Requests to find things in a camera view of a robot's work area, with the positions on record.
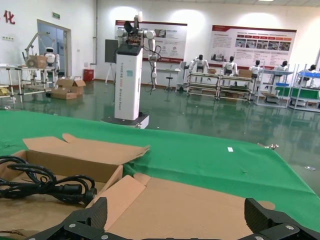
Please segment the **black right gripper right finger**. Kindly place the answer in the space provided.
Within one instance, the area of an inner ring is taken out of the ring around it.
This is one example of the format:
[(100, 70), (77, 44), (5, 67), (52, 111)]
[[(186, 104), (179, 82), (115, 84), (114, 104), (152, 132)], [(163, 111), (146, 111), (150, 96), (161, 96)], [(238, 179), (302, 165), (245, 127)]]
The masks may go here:
[(253, 198), (244, 201), (244, 219), (252, 231), (244, 240), (320, 240), (320, 233), (302, 226), (289, 215), (263, 207)]

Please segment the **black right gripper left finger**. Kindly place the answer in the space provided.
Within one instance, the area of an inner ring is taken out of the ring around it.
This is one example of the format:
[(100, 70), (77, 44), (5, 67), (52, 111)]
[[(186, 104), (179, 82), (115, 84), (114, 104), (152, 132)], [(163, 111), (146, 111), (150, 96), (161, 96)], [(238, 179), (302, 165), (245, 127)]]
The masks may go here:
[(108, 217), (106, 197), (91, 207), (73, 211), (61, 223), (27, 237), (27, 240), (98, 240), (105, 232)]

